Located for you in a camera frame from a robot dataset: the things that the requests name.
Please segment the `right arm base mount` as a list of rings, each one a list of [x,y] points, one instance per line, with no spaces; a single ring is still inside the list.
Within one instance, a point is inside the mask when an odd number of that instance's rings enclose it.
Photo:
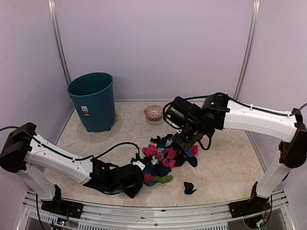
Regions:
[[[228,205],[232,218],[238,218],[255,213],[260,213],[265,209],[270,209],[272,207],[269,202],[269,198],[262,198],[257,195],[257,185],[258,182],[255,182],[252,187],[249,199],[231,202]]]

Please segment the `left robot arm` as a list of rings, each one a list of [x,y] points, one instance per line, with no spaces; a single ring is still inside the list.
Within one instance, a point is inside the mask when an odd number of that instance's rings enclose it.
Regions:
[[[65,175],[85,187],[106,195],[125,193],[134,198],[143,186],[141,163],[117,166],[93,155],[81,157],[51,144],[36,132],[36,125],[8,126],[11,133],[0,152],[2,169],[16,173],[57,213],[67,209],[60,188],[40,171],[45,167]]]

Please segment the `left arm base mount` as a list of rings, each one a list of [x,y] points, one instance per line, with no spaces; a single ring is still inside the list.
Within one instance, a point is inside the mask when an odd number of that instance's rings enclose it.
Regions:
[[[43,201],[41,209],[50,213],[66,216],[68,218],[80,219],[83,211],[83,204],[68,201],[61,198],[61,189],[55,184],[55,194],[51,201]]]

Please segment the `blue plastic dustpan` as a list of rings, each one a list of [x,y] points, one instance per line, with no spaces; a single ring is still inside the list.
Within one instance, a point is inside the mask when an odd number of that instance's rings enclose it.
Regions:
[[[152,183],[152,180],[154,179],[154,176],[153,176],[153,169],[154,169],[154,166],[153,166],[153,165],[149,165],[149,166],[147,166],[147,168],[143,171],[143,174],[144,174],[144,181],[143,181],[143,183],[144,183],[146,186],[154,186],[155,184],[157,184],[157,183]]]

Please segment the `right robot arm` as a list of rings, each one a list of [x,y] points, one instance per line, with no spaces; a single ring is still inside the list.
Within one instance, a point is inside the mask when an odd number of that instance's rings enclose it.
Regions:
[[[255,213],[290,171],[307,160],[307,128],[301,109],[283,112],[255,107],[221,92],[203,98],[203,105],[197,106],[177,96],[163,108],[163,120],[177,130],[173,142],[182,151],[201,143],[204,136],[212,139],[216,130],[223,129],[259,133],[281,141],[277,159],[253,185],[251,197],[245,202],[247,211]]]

